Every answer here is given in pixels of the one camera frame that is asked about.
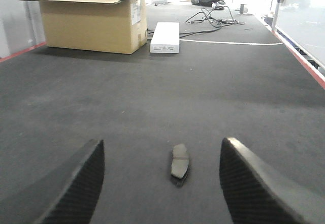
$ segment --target wall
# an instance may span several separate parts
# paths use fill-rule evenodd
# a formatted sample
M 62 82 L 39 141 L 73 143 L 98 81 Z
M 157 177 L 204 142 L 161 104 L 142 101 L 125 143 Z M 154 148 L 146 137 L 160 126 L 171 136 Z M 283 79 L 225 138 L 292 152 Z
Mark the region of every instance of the wall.
M 18 0 L 0 0 L 0 3 L 0 57 L 45 40 L 37 3 Z

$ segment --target red floor trim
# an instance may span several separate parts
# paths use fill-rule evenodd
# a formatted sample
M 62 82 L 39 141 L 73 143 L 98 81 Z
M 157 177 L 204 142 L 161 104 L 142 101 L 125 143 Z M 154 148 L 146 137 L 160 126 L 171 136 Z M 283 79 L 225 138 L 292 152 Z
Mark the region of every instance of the red floor trim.
M 40 43 L 40 44 L 38 44 L 38 45 L 34 45 L 34 46 L 32 46 L 32 47 L 29 47 L 29 48 L 27 48 L 27 49 L 24 49 L 24 50 L 22 50 L 22 51 L 19 51 L 19 52 L 15 53 L 15 54 L 12 54 L 12 55 L 10 55 L 10 56 L 7 56 L 7 57 L 4 57 L 4 58 L 1 58 L 1 59 L 0 59 L 0 62 L 3 62 L 3 61 L 5 61 L 5 60 L 9 60 L 9 59 L 11 59 L 11 58 L 14 58 L 14 57 L 16 57 L 16 56 L 19 56 L 19 55 L 21 55 L 21 54 L 23 54 L 23 53 L 26 53 L 26 52 L 28 52 L 28 51 L 34 50 L 34 49 L 36 49 L 36 48 L 38 48 L 38 47 L 40 47 L 40 46 L 43 46 L 43 45 L 46 45 L 46 42 Z
M 311 76 L 325 89 L 325 77 L 319 70 L 317 70 L 312 64 L 310 64 L 292 45 L 280 34 L 272 31 L 272 33 L 281 40 L 288 50 L 294 55 L 294 57 L 300 62 L 301 65 L 310 73 Z

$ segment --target black bag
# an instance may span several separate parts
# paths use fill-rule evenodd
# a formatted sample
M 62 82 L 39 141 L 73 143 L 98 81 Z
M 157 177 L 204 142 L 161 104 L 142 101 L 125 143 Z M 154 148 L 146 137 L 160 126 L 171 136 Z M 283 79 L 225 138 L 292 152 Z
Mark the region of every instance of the black bag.
M 197 6 L 204 6 L 204 7 L 211 7 L 212 3 L 220 3 L 222 5 L 225 5 L 224 0 L 191 0 L 193 5 Z

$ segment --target floor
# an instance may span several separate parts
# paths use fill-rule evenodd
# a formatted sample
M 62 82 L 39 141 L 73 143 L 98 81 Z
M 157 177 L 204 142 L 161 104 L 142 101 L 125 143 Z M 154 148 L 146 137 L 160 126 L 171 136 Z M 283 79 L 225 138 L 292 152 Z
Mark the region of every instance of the floor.
M 190 5 L 148 6 L 148 28 Z M 228 18 L 227 10 L 214 13 Z M 254 16 L 187 37 L 274 44 Z M 106 174 L 91 223 L 232 223 L 218 178 L 232 136 L 280 173 L 325 196 L 325 93 L 284 45 L 181 41 L 179 54 L 40 47 L 0 63 L 0 200 L 46 175 L 89 139 L 105 140 Z M 169 180 L 172 147 L 191 171 Z

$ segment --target white tape line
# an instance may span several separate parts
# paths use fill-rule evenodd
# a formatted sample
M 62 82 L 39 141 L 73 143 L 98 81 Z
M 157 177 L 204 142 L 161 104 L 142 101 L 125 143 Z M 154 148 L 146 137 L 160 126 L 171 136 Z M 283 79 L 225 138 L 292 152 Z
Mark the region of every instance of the white tape line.
M 272 45 L 283 45 L 283 43 L 243 43 L 243 42 L 223 42 L 223 41 L 203 41 L 203 40 L 185 40 L 180 39 L 181 41 L 187 42 L 197 42 L 197 43 L 210 43 L 210 44 L 227 44 L 227 45 L 260 45 L 260 46 L 272 46 Z

